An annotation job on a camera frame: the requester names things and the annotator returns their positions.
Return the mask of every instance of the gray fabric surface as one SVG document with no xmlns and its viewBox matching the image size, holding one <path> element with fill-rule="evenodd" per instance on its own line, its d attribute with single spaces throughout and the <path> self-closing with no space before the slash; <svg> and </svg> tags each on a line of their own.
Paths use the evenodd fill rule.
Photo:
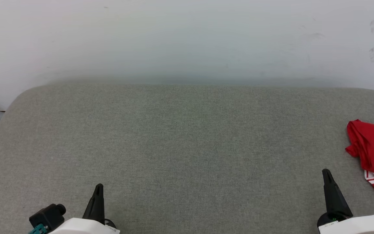
<svg viewBox="0 0 374 234">
<path fill-rule="evenodd" d="M 81 217 L 96 184 L 123 234 L 316 233 L 328 168 L 355 216 L 374 189 L 344 151 L 374 91 L 58 84 L 0 122 L 0 233 L 50 203 Z"/>
</svg>

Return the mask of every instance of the teal connector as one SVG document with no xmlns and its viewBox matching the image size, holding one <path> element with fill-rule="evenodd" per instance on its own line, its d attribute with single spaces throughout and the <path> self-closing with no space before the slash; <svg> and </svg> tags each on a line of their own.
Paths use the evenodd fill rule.
<svg viewBox="0 0 374 234">
<path fill-rule="evenodd" d="M 31 230 L 28 234 L 46 234 L 47 229 L 42 225 L 39 224 L 33 230 Z"/>
</svg>

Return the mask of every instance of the cable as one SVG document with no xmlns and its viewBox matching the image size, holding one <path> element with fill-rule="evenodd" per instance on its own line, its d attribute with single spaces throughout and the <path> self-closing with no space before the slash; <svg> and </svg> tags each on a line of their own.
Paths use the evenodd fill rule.
<svg viewBox="0 0 374 234">
<path fill-rule="evenodd" d="M 116 228 L 116 225 L 110 219 L 104 219 L 103 221 L 108 221 L 108 223 L 105 224 L 105 225 L 108 225 L 110 227 Z"/>
</svg>

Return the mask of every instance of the white wall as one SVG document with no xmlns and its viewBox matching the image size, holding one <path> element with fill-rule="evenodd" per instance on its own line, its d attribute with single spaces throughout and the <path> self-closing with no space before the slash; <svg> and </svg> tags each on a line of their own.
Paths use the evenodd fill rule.
<svg viewBox="0 0 374 234">
<path fill-rule="evenodd" d="M 374 89 L 374 0 L 0 0 L 0 109 L 70 77 Z"/>
</svg>

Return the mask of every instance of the robotic arm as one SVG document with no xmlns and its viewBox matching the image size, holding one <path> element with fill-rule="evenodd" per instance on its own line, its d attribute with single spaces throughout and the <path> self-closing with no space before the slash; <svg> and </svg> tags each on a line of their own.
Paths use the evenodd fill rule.
<svg viewBox="0 0 374 234">
<path fill-rule="evenodd" d="M 115 224 L 105 219 L 104 186 L 98 184 L 81 219 L 64 221 L 66 209 L 51 204 L 30 217 L 34 229 L 29 234 L 119 234 Z"/>
<path fill-rule="evenodd" d="M 374 215 L 353 218 L 343 194 L 328 169 L 322 171 L 327 212 L 320 216 L 320 234 L 374 234 Z"/>
<path fill-rule="evenodd" d="M 354 217 L 337 183 L 328 169 L 322 171 L 327 212 L 320 216 L 320 234 L 374 234 L 374 215 Z M 51 204 L 30 217 L 33 230 L 29 234 L 119 234 L 109 219 L 105 219 L 104 187 L 98 184 L 81 219 L 64 221 L 66 209 Z"/>
</svg>

